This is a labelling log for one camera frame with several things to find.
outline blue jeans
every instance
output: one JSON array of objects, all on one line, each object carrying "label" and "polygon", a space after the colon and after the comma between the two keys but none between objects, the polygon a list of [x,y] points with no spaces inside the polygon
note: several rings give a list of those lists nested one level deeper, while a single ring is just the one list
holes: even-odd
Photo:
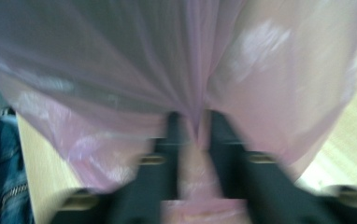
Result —
[{"label": "blue jeans", "polygon": [[0,223],[34,223],[18,127],[0,119]]}]

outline translucent plastic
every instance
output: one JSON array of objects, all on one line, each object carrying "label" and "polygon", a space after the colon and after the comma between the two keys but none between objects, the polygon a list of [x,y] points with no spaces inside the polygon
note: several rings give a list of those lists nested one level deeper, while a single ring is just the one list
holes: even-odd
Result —
[{"label": "translucent plastic", "polygon": [[134,176],[178,111],[198,153],[180,165],[183,198],[214,200],[209,108],[299,176],[355,93],[356,57],[352,0],[0,3],[1,92],[100,190]]}]

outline denim fabric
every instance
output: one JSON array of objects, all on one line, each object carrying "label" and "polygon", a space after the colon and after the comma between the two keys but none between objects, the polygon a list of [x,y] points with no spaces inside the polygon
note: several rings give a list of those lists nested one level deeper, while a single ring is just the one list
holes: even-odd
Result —
[{"label": "denim fabric", "polygon": [[0,119],[0,223],[34,223],[15,122]]}]

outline plastic bag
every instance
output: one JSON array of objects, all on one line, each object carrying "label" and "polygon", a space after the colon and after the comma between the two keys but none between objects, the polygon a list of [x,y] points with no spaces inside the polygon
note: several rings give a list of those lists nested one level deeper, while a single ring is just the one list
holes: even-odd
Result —
[{"label": "plastic bag", "polygon": [[[356,56],[351,0],[0,3],[1,92],[101,190],[133,177],[167,111],[206,149],[208,108],[299,176],[355,92]],[[182,194],[215,198],[192,158]]]}]

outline wooden surface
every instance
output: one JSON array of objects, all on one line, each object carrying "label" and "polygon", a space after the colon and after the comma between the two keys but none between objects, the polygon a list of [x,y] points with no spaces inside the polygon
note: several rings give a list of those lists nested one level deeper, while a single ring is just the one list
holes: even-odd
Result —
[{"label": "wooden surface", "polygon": [[[33,127],[21,118],[19,125],[36,223],[48,223],[56,204],[79,182]],[[298,183],[315,192],[334,184],[357,184],[357,94]]]}]

